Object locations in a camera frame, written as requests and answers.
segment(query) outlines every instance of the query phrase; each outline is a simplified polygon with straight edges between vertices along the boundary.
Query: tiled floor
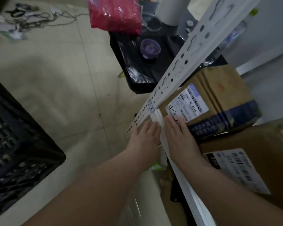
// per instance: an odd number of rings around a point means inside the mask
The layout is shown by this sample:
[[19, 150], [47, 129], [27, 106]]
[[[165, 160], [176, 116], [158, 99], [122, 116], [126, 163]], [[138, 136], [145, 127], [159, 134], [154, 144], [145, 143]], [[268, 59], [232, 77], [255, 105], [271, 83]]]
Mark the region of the tiled floor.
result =
[[[70, 14], [88, 13], [56, 3]], [[11, 0], [38, 5], [49, 3]], [[54, 23], [67, 23], [59, 18]], [[66, 153], [64, 164], [0, 217], [0, 225], [21, 225], [74, 180], [85, 166], [95, 166], [122, 151], [125, 130], [148, 95], [136, 95], [118, 78], [121, 67], [109, 35], [90, 28], [89, 17], [79, 16], [67, 26], [32, 29], [27, 40], [0, 39], [0, 82]]]

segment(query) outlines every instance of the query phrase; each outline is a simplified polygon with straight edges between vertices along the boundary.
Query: red object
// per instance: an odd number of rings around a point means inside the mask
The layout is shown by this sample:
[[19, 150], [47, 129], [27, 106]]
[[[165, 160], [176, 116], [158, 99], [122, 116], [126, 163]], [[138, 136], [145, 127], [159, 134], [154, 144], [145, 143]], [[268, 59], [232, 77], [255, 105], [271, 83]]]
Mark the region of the red object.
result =
[[142, 20], [138, 0], [88, 0], [92, 28], [140, 34]]

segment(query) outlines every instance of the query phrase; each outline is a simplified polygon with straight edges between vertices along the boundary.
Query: purple plastic cup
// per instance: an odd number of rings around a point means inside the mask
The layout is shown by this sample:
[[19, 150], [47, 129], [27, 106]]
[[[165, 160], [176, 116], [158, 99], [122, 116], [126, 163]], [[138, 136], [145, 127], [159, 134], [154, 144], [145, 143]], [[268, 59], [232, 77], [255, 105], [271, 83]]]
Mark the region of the purple plastic cup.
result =
[[146, 59], [155, 59], [161, 51], [158, 42], [153, 39], [144, 39], [141, 42], [141, 54]]

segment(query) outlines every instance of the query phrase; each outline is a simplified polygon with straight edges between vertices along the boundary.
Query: blue stripe on box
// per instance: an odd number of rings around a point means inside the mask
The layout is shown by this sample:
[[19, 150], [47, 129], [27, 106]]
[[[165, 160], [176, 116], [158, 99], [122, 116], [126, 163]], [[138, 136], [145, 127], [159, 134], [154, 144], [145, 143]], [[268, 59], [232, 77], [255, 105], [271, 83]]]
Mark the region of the blue stripe on box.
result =
[[255, 122], [261, 117], [261, 112], [255, 100], [223, 111], [196, 124], [189, 125], [190, 132], [198, 138], [204, 138], [230, 129]]

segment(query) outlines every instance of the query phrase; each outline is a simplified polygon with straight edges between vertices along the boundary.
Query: right hand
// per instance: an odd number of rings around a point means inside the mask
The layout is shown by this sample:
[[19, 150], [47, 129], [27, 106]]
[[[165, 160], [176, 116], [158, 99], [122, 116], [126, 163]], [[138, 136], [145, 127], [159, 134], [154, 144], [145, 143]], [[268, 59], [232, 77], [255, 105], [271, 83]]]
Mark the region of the right hand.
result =
[[184, 119], [182, 117], [177, 118], [180, 126], [170, 115], [167, 115], [164, 118], [164, 124], [166, 127], [166, 137], [171, 159], [177, 166], [179, 166], [185, 162], [191, 163], [192, 161], [201, 158], [201, 154]]

